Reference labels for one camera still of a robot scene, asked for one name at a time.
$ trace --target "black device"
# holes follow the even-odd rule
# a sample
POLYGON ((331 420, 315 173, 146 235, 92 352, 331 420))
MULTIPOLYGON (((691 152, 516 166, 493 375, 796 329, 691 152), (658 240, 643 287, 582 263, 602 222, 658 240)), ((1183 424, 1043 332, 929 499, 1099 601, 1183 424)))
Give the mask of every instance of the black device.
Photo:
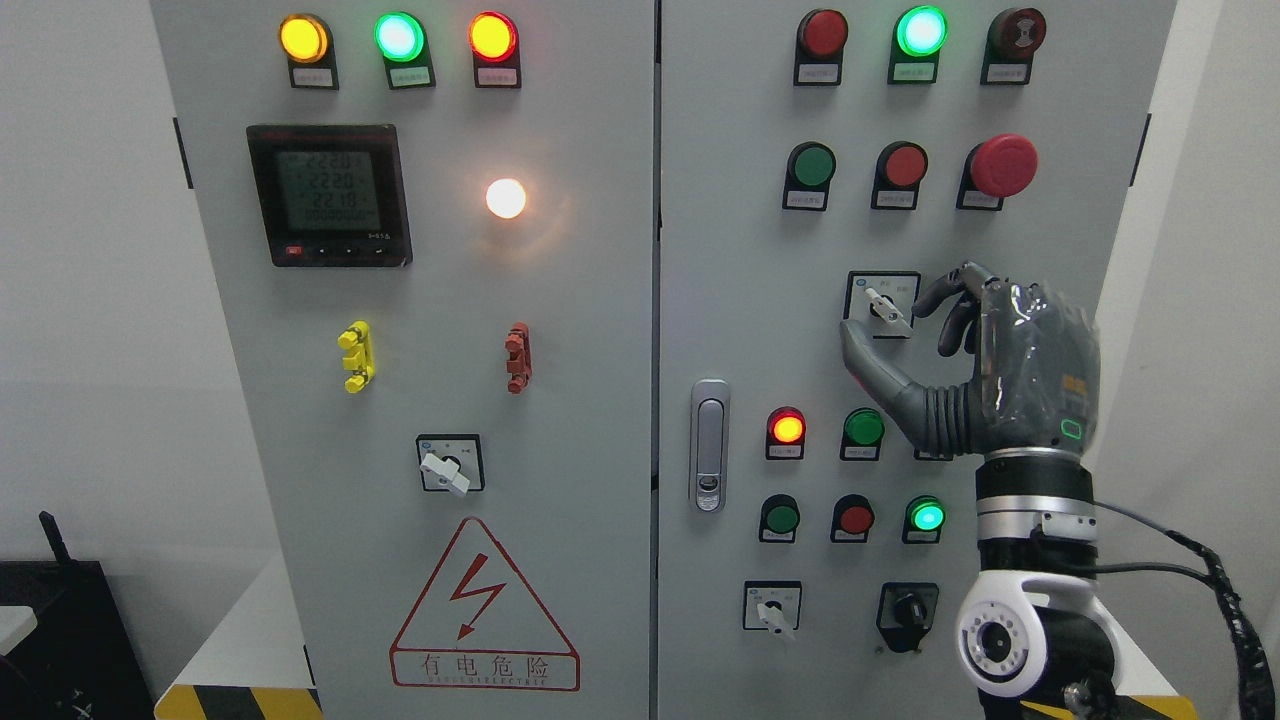
POLYGON ((137 720, 154 702, 102 565, 72 560, 54 516, 40 520, 55 561, 0 562, 0 605, 36 629, 0 656, 0 720, 137 720))
POLYGON ((250 126, 246 135, 273 264, 413 260, 396 126, 250 126))

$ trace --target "red triangle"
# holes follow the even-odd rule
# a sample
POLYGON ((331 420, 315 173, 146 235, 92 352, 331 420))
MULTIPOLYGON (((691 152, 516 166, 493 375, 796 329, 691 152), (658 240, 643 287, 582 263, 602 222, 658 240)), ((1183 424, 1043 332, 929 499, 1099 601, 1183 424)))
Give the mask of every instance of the red triangle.
POLYGON ((389 656, 399 687, 577 692, 581 685, 573 643, 475 516, 458 524, 389 656))

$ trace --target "red indicator light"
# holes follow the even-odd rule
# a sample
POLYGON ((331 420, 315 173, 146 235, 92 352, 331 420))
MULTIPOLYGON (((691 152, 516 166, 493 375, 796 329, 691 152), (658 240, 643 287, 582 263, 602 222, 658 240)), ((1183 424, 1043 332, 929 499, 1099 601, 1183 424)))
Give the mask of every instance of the red indicator light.
POLYGON ((814 10, 800 22, 800 47, 818 60, 835 58, 849 40, 849 22, 836 10, 814 10))
POLYGON ((493 10, 485 10, 471 20, 467 38, 476 56, 488 63, 500 63, 511 58, 520 42, 516 23, 493 10))
POLYGON ((1039 155, 1032 141, 1006 132, 978 147, 969 163, 969 174, 979 191, 992 197, 1010 197, 1027 190, 1038 168, 1039 155))
POLYGON ((804 439, 804 415, 795 407, 781 407, 769 415, 769 436, 781 443, 804 439))

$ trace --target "yellow indicator light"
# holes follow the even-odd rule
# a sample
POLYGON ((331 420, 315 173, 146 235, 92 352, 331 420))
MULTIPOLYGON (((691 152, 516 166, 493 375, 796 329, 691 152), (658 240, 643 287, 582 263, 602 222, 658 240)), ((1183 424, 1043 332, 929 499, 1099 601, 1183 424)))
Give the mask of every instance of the yellow indicator light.
POLYGON ((773 423, 773 437, 778 442, 795 442, 804 437, 804 420, 795 415, 783 415, 773 423))
POLYGON ((483 60, 500 63, 516 53, 516 23, 502 13, 480 13, 471 20, 471 50, 483 60))
POLYGON ((294 63, 315 63, 329 53, 329 31, 315 15, 289 15, 280 23, 280 47, 294 63))
POLYGON ((525 193, 525 186, 520 184, 520 181, 502 178, 489 184, 489 190, 484 195, 484 201, 489 206, 490 213, 504 220, 509 220, 525 211, 525 202, 529 201, 529 195, 525 193))

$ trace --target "green push button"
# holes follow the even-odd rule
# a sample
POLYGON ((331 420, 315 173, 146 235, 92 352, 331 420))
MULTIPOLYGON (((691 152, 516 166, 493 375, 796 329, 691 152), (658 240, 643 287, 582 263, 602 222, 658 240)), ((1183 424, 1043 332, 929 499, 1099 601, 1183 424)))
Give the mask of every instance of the green push button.
POLYGON ((836 174, 836 155, 827 147, 810 145, 795 156, 791 174, 800 184, 819 187, 836 174))
POLYGON ((764 528, 771 533, 785 536, 800 525, 800 512, 795 507, 780 505, 764 516, 764 528))
POLYGON ((845 437, 854 445, 876 445, 884 437, 884 419, 869 407, 855 410, 845 418, 845 437))

